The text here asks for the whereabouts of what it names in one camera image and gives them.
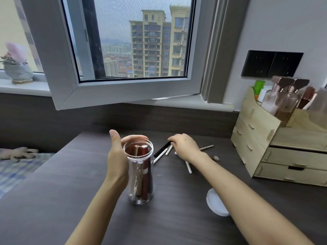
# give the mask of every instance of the dark wooden desk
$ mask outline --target dark wooden desk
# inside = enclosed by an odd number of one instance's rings
[[[159,149],[172,133],[144,134]],[[327,241],[327,189],[250,178],[229,139],[193,136],[206,152],[235,174],[314,243]],[[64,244],[100,187],[111,141],[108,133],[84,132],[67,144],[22,184],[0,200],[1,245]],[[207,206],[211,188],[192,167],[174,155],[154,166],[154,196],[133,206],[124,192],[113,213],[103,244],[246,244],[231,217],[220,217]]]

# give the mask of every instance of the person's left hand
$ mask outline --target person's left hand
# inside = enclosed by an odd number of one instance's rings
[[[117,131],[110,130],[111,149],[108,154],[106,180],[116,184],[123,191],[128,184],[128,160],[123,146],[130,140],[148,139],[143,135],[130,135],[120,139]]]

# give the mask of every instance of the clear plastic jar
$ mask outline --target clear plastic jar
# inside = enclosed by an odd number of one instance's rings
[[[141,139],[126,143],[123,149],[129,161],[128,198],[134,204],[144,204],[153,195],[153,144]]]

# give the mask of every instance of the white pen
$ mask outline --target white pen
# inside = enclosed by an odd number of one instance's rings
[[[212,145],[208,145],[208,146],[205,146],[205,147],[200,148],[200,150],[206,150],[208,148],[212,148],[213,146],[214,146],[213,144]]]
[[[154,164],[155,164],[155,163],[160,159],[160,157],[163,156],[163,154],[165,154],[165,153],[167,152],[167,150],[168,150],[168,147],[165,148],[165,150],[162,151],[161,154],[160,154],[156,159],[154,159],[154,161],[153,161],[153,165],[154,165]]]
[[[168,150],[167,150],[167,152],[166,152],[166,156],[169,154],[169,152],[171,151],[172,148],[173,148],[172,145],[170,145],[170,146],[168,147]]]
[[[186,163],[186,166],[187,166],[187,169],[188,169],[189,173],[191,174],[192,170],[191,170],[190,164],[187,161],[185,161],[185,163]]]

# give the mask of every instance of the sky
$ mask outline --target sky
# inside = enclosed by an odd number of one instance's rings
[[[191,6],[192,0],[94,0],[100,38],[130,41],[129,20],[142,20],[142,9],[163,10],[171,21],[170,5]]]

